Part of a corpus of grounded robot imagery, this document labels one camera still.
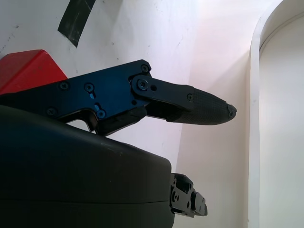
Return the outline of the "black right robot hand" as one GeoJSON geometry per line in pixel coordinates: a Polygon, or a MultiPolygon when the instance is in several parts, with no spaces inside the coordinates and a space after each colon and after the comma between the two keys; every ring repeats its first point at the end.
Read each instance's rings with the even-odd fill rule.
{"type": "Polygon", "coordinates": [[[138,60],[0,97],[3,228],[171,228],[205,199],[158,155],[109,135],[145,117],[217,125],[236,108],[138,60]]]}

